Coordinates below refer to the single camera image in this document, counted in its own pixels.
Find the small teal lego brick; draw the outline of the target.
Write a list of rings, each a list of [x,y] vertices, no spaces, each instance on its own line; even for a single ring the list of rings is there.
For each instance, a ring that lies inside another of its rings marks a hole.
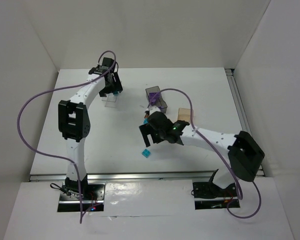
[[[148,150],[148,149],[144,149],[142,152],[141,152],[142,156],[144,156],[145,158],[148,158],[150,155],[151,155],[151,152]]]

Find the purple oval lego piece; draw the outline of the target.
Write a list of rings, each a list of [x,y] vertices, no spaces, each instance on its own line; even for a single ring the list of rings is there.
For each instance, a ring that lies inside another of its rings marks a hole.
[[[149,100],[149,105],[150,106],[155,106],[157,104],[158,99],[157,98],[152,98]]]

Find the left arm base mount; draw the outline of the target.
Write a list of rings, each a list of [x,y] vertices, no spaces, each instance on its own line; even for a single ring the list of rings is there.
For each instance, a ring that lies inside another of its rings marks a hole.
[[[64,184],[59,186],[56,183],[51,183],[50,187],[60,191],[57,212],[71,213],[80,211],[80,195],[78,192],[66,190]],[[83,212],[104,211],[105,188],[106,185],[104,183],[88,185],[86,195],[82,196]]]

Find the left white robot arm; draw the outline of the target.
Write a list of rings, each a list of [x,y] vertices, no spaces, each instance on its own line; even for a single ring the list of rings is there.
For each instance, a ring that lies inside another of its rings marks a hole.
[[[116,97],[123,91],[116,65],[114,59],[103,58],[101,64],[88,72],[87,85],[58,104],[58,130],[66,140],[67,157],[73,161],[67,167],[65,188],[68,191],[77,193],[81,187],[85,192],[88,188],[84,154],[85,140],[91,130],[88,109],[95,97]]]

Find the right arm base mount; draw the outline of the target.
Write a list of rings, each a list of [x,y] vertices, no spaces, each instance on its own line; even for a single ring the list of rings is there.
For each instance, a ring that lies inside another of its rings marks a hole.
[[[194,197],[195,210],[240,208],[236,185],[230,184],[226,189],[221,189],[210,182],[193,182],[190,194]]]

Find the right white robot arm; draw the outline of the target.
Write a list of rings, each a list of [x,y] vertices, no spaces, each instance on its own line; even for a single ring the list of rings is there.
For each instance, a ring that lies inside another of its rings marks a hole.
[[[146,114],[146,123],[139,126],[146,147],[151,143],[166,141],[214,151],[225,168],[216,170],[210,182],[220,189],[226,189],[237,180],[255,180],[265,153],[248,132],[221,133],[197,127],[184,120],[172,122],[157,107],[147,109]]]

